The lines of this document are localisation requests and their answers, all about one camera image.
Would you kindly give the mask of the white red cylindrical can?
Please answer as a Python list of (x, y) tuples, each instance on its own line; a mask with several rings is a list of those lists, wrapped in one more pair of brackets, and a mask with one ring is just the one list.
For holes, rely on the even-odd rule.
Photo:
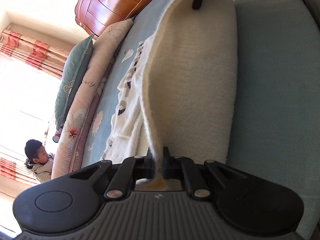
[(58, 143), (61, 137), (62, 129), (56, 130), (54, 136), (53, 136), (53, 142)]

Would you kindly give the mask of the left pink curtain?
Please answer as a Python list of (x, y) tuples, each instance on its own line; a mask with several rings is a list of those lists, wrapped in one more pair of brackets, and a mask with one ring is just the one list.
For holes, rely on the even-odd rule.
[(29, 171), (24, 161), (11, 157), (1, 152), (1, 176), (17, 181), (19, 183), (35, 186), (40, 182)]

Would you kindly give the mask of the cream floral pillow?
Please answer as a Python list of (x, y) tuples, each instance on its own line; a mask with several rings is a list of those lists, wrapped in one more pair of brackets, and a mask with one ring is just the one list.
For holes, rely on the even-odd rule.
[(116, 49), (132, 25), (133, 20), (131, 19), (113, 23), (96, 39), (82, 83), (69, 109), (68, 120), (77, 118), (77, 116), (81, 116), (82, 118), (86, 116)]

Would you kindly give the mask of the pink floral quilt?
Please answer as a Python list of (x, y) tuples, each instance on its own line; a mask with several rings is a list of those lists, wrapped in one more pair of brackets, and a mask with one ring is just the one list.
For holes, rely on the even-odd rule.
[(110, 62), (89, 105), (84, 104), (87, 94), (77, 92), (61, 132), (54, 157), (52, 179), (81, 168), (89, 130), (112, 66), (113, 62)]

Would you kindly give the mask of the person in beige jacket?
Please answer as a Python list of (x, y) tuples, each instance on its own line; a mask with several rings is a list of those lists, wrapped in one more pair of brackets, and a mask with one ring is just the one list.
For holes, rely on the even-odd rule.
[(41, 183), (52, 179), (54, 155), (47, 153), (42, 142), (30, 139), (25, 144), (25, 167)]

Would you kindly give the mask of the cream knit sweater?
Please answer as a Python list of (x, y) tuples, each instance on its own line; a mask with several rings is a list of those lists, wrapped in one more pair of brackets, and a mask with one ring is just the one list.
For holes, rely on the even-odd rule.
[(172, 0), (118, 85), (102, 159), (121, 163), (150, 149), (156, 175), (138, 190), (175, 190), (161, 176), (163, 148), (200, 164), (227, 160), (238, 37), (233, 0)]

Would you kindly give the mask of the grey-green pillow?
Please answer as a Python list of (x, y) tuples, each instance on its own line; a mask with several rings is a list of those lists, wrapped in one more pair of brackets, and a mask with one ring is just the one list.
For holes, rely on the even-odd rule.
[(65, 62), (54, 108), (57, 131), (64, 125), (71, 104), (87, 71), (93, 52), (93, 36), (87, 37), (74, 46)]

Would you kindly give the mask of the blue floral bed sheet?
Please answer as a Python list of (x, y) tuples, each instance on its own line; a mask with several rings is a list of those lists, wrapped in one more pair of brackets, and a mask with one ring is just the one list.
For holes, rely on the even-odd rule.
[(235, 0), (238, 84), (227, 163), (287, 186), (319, 219), (319, 31), (302, 0)]

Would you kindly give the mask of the window with white frame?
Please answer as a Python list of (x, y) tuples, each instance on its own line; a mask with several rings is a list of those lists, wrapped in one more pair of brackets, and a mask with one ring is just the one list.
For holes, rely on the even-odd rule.
[(1, 154), (25, 160), (30, 139), (48, 152), (56, 146), (54, 106), (60, 80), (43, 71), (1, 56)]

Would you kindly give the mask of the pink curtain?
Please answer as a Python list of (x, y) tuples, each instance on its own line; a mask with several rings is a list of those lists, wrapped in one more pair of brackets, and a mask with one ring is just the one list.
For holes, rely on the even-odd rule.
[(35, 186), (40, 182), (29, 171), (24, 161), (11, 157), (1, 152), (1, 176), (17, 181), (19, 183)]
[(61, 79), (69, 52), (5, 29), (1, 33), (1, 55)]

